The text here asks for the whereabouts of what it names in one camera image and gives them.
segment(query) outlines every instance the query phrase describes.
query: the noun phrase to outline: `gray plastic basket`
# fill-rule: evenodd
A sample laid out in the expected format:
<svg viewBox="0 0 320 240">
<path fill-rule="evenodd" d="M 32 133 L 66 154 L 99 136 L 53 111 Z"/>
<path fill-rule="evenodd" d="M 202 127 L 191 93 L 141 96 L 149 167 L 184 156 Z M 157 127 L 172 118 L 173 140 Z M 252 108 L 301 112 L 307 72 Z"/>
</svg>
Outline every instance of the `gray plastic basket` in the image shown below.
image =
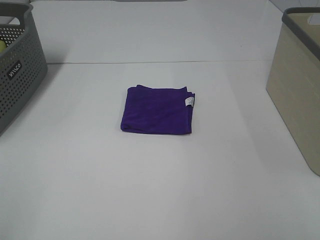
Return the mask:
<svg viewBox="0 0 320 240">
<path fill-rule="evenodd" d="M 47 74 L 47 63 L 30 4 L 0 2 L 0 16 L 20 25 L 0 24 L 0 133 L 20 112 Z"/>
</svg>

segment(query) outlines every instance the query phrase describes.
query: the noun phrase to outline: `white table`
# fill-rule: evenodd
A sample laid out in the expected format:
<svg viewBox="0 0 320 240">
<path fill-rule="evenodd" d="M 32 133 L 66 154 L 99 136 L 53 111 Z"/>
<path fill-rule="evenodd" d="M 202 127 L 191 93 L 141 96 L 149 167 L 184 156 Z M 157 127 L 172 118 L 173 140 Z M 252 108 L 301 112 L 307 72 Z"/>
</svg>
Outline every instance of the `white table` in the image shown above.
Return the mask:
<svg viewBox="0 0 320 240">
<path fill-rule="evenodd" d="M 0 137 L 1 239 L 318 239 L 319 177 L 265 91 L 270 65 L 50 65 Z M 193 133 L 122 132 L 136 84 L 188 86 Z"/>
<path fill-rule="evenodd" d="M 272 60 L 282 23 L 267 0 L 32 4 L 48 63 Z"/>
</svg>

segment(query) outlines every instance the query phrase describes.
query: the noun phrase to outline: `purple cloth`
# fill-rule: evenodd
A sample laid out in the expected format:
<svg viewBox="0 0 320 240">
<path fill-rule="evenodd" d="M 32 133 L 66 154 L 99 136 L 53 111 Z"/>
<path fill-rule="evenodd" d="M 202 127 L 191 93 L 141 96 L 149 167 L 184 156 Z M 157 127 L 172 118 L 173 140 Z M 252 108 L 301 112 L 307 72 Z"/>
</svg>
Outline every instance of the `purple cloth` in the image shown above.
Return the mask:
<svg viewBox="0 0 320 240">
<path fill-rule="evenodd" d="M 187 87 L 130 87 L 120 128 L 139 134 L 190 134 L 193 107 L 185 102 L 189 97 L 195 94 Z"/>
</svg>

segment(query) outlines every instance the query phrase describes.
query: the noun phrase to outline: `white tag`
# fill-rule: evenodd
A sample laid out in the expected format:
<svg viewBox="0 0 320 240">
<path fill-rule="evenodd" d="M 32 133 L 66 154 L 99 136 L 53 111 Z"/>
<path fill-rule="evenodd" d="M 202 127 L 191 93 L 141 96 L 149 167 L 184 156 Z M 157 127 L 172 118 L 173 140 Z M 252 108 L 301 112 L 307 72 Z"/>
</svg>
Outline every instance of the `white tag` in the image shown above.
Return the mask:
<svg viewBox="0 0 320 240">
<path fill-rule="evenodd" d="M 193 106 L 194 106 L 194 103 L 195 103 L 195 98 L 194 98 L 193 96 L 188 97 L 188 98 L 185 100 L 185 106 L 191 105 L 191 106 L 193 107 Z"/>
</svg>

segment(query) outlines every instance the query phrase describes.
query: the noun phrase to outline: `basket handle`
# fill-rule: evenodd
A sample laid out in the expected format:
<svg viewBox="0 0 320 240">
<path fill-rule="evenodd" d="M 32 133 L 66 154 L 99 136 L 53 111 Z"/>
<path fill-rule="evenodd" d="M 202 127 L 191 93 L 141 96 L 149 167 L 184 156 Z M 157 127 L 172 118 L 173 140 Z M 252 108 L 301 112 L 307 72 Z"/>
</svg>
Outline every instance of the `basket handle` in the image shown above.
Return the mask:
<svg viewBox="0 0 320 240">
<path fill-rule="evenodd" d="M 0 16 L 17 18 L 20 26 L 25 28 L 25 19 L 31 13 L 32 8 L 30 4 L 0 2 Z"/>
</svg>

